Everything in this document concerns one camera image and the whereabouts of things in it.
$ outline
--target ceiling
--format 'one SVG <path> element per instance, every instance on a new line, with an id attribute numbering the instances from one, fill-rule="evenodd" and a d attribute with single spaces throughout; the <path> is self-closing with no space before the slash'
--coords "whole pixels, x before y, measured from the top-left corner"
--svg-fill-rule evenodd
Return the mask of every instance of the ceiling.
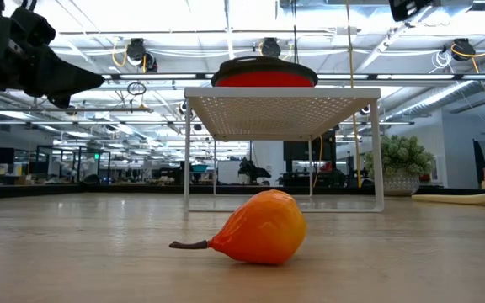
<path id="1" fill-rule="evenodd" d="M 4 14 L 10 15 L 19 2 L 5 1 Z M 296 43 L 300 63 L 317 73 L 349 73 L 346 9 L 344 5 L 324 4 L 326 2 L 298 2 Z M 56 29 L 56 38 L 51 43 L 56 54 L 89 71 L 140 73 L 135 66 L 128 63 L 118 66 L 117 63 L 123 61 L 125 45 L 131 38 L 143 38 L 147 51 L 157 59 L 159 73 L 212 74 L 230 57 L 258 56 L 259 45 L 265 37 L 276 38 L 282 49 L 280 57 L 292 61 L 293 18 L 285 3 L 286 0 L 39 0 L 35 12 Z M 388 1 L 352 1 L 350 26 L 357 73 L 473 72 L 470 61 L 451 61 L 450 65 L 436 68 L 435 57 L 444 45 L 450 47 L 454 38 L 468 38 L 477 52 L 485 52 L 485 11 L 472 11 L 468 7 L 431 8 L 420 16 L 418 22 L 407 26 L 393 21 Z M 485 56 L 477 59 L 477 63 L 483 66 Z M 106 82 L 101 88 L 72 96 L 72 105 L 76 108 L 98 111 L 35 112 L 28 113 L 28 118 L 0 114 L 0 120 L 90 121 L 89 125 L 54 124 L 40 128 L 60 139 L 63 130 L 62 136 L 66 140 L 112 140 L 112 143 L 124 144 L 127 148 L 154 147 L 160 151 L 151 142 L 170 141 L 173 146 L 184 138 L 183 125 L 168 125 L 168 121 L 183 119 L 179 106 L 184 101 L 184 88 L 210 85 L 209 80 L 148 80 L 142 82 L 147 91 L 131 101 L 132 96 L 126 92 L 129 83 Z M 349 81 L 319 84 L 349 86 Z M 431 88 L 450 83 L 357 82 L 357 85 L 379 87 L 380 109 L 387 112 L 401 108 L 409 99 Z M 23 92 L 11 91 L 0 93 L 0 108 L 55 107 L 41 99 L 35 103 Z M 99 121 L 158 123 L 125 125 L 128 129 L 124 132 L 117 127 L 110 129 L 106 124 L 94 123 Z M 73 136 L 68 131 L 82 135 Z M 351 130 L 346 127 L 341 133 L 347 135 Z M 196 150 L 211 151 L 210 142 L 205 141 L 208 139 L 205 129 L 193 130 L 193 136 Z M 248 148 L 247 142 L 234 143 L 237 148 L 230 144 L 219 142 L 219 146 L 231 147 L 226 149 L 233 154 Z M 167 157 L 168 152 L 162 151 L 158 155 Z"/>

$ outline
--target green plant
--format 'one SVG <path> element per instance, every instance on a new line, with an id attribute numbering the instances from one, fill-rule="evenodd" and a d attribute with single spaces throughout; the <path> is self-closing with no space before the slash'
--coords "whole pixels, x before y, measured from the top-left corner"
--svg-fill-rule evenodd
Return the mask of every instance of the green plant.
<path id="1" fill-rule="evenodd" d="M 415 136 L 411 138 L 399 136 L 383 136 L 381 138 L 381 159 L 383 173 L 386 177 L 394 177 L 399 173 L 420 176 L 431 172 L 431 162 L 434 156 L 419 145 Z M 374 175 L 374 157 L 372 153 L 365 156 L 366 169 Z"/>

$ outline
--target shelf leg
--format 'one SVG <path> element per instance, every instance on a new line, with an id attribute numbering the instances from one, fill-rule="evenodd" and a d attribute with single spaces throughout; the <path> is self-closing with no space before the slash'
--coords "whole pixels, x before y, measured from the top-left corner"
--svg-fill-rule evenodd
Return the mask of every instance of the shelf leg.
<path id="1" fill-rule="evenodd" d="M 213 168 L 215 169 L 215 171 L 212 173 L 212 193 L 214 195 L 216 195 L 216 139 L 214 139 L 214 144 L 215 144 L 215 150 L 213 152 L 213 158 L 212 158 L 212 162 L 213 162 Z"/>
<path id="2" fill-rule="evenodd" d="M 186 124 L 184 125 L 184 211 L 190 208 L 190 102 L 186 100 Z"/>
<path id="3" fill-rule="evenodd" d="M 371 117 L 371 142 L 374 153 L 374 181 L 376 188 L 376 208 L 375 211 L 385 209 L 385 190 L 383 188 L 383 164 L 381 161 L 381 134 L 379 131 L 379 109 L 377 101 L 370 103 Z"/>
<path id="4" fill-rule="evenodd" d="M 308 142 L 308 161 L 310 163 L 310 167 L 308 168 L 308 172 L 310 173 L 310 194 L 309 197 L 313 196 L 313 162 L 312 162 L 312 138 L 310 138 Z"/>

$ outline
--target white cable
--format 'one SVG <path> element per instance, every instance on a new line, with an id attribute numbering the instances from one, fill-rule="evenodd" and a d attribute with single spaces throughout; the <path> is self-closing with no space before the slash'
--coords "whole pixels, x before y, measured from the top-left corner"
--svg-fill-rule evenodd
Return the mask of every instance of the white cable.
<path id="1" fill-rule="evenodd" d="M 450 71 L 452 73 L 455 73 L 454 72 L 454 69 L 452 68 L 452 66 L 450 66 Z M 471 108 L 471 110 L 474 110 L 474 113 L 477 114 L 478 118 L 480 118 L 480 120 L 482 120 L 482 122 L 485 123 L 485 119 L 478 113 L 478 110 L 473 108 L 471 103 L 469 102 L 469 100 L 467 100 L 467 97 L 465 96 L 465 94 L 463 93 L 463 89 L 460 89 L 460 93 L 461 93 L 461 96 L 463 97 L 463 99 L 465 100 L 465 102 L 467 102 L 467 104 L 469 104 L 469 107 Z"/>
<path id="2" fill-rule="evenodd" d="M 439 69 L 443 69 L 450 65 L 452 62 L 452 56 L 448 52 L 437 52 L 431 57 L 431 64 L 434 65 L 434 69 L 431 72 L 435 72 Z"/>

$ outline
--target table surface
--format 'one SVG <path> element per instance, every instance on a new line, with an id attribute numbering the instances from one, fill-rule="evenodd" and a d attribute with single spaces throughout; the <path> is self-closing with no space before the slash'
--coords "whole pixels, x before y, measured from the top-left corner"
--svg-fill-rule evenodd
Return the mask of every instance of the table surface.
<path id="1" fill-rule="evenodd" d="M 243 202 L 192 196 L 198 206 Z M 168 248 L 211 238 L 229 216 L 185 214 L 182 195 L 0 199 L 0 302 L 485 302 L 485 206 L 386 205 L 381 214 L 305 214 L 299 251 L 269 267 Z"/>

